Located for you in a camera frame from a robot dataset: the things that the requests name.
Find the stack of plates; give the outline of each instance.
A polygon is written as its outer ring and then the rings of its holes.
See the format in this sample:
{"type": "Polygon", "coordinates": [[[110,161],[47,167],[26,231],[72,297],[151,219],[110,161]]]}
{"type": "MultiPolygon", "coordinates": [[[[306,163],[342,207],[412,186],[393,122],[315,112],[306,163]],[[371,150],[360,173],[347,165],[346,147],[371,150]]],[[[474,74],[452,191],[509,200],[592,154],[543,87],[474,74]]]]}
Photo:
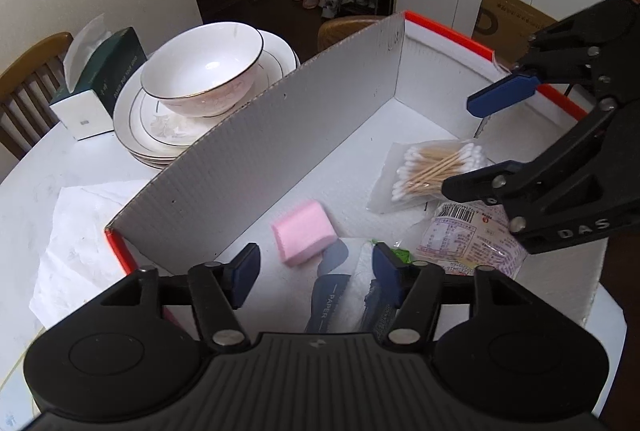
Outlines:
{"type": "Polygon", "coordinates": [[[258,58],[254,84],[231,110],[219,116],[187,118],[172,112],[142,88],[142,65],[122,87],[113,111],[118,140],[143,164],[162,169],[211,128],[300,65],[298,56],[282,38],[259,32],[264,49],[258,58]]]}

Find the cotton swab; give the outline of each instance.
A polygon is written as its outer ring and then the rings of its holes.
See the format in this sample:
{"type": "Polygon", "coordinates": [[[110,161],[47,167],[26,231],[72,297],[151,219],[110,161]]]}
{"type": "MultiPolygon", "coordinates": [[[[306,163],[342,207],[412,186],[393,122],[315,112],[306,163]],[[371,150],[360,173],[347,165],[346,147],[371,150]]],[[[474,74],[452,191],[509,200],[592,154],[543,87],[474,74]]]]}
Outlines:
{"type": "Polygon", "coordinates": [[[445,148],[412,146],[404,152],[404,165],[399,167],[399,180],[391,196],[394,202],[428,194],[439,194],[442,182],[450,176],[487,166],[482,147],[469,142],[457,151],[445,148]]]}

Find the cotton swab pack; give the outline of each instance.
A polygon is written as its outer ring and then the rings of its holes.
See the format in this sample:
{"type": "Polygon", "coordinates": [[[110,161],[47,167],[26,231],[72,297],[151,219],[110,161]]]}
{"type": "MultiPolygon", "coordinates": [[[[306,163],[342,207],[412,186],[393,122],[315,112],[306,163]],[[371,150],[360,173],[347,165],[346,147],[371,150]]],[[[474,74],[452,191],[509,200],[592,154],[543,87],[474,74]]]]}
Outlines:
{"type": "Polygon", "coordinates": [[[394,144],[374,187],[369,210],[385,213],[425,201],[443,199],[442,183],[450,176],[488,166],[475,140],[431,140],[394,144]]]}

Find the clear plastic packaging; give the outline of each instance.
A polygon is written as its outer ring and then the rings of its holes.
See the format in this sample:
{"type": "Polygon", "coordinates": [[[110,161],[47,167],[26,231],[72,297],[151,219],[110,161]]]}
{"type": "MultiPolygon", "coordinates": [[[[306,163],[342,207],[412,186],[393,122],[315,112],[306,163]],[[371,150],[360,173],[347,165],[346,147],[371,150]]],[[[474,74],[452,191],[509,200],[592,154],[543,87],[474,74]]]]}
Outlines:
{"type": "Polygon", "coordinates": [[[483,202],[430,202],[425,219],[412,225],[396,246],[408,249],[414,261],[435,263],[458,275],[491,265],[513,279],[527,257],[508,230],[504,208],[483,202]]]}
{"type": "Polygon", "coordinates": [[[367,209],[389,213],[443,199],[444,179],[489,165],[476,140],[430,140],[391,145],[367,209]]]}

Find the barcode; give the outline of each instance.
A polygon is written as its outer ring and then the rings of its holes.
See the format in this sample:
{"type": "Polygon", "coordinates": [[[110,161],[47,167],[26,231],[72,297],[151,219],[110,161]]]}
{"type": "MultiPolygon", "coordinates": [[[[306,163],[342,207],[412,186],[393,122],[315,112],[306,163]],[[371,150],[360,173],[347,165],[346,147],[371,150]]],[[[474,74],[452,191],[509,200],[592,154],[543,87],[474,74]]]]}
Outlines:
{"type": "Polygon", "coordinates": [[[466,221],[468,223],[471,222],[475,214],[473,209],[469,209],[468,207],[461,206],[460,204],[444,204],[440,207],[440,212],[438,216],[446,216],[449,218],[457,218],[458,220],[466,221]]]}

